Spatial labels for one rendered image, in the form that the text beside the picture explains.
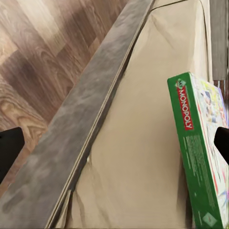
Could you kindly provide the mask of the board game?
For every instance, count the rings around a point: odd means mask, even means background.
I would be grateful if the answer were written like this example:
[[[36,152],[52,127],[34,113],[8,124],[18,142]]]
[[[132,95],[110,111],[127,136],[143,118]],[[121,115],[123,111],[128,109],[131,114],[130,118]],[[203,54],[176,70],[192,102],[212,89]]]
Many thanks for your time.
[[[197,229],[229,229],[229,165],[214,145],[229,129],[221,89],[187,72],[167,79]]]

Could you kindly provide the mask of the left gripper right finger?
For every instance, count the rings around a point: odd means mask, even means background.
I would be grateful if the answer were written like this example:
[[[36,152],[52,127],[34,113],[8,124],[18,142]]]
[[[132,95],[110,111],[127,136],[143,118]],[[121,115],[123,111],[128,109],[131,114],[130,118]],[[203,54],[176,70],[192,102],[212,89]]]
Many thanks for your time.
[[[221,153],[227,164],[229,165],[229,129],[218,127],[215,133],[214,145]]]

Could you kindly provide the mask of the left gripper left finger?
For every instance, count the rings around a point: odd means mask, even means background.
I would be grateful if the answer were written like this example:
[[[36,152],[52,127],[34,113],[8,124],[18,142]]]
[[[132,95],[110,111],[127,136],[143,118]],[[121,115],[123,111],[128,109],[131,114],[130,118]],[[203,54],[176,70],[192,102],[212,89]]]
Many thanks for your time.
[[[0,132],[0,184],[25,145],[21,127]]]

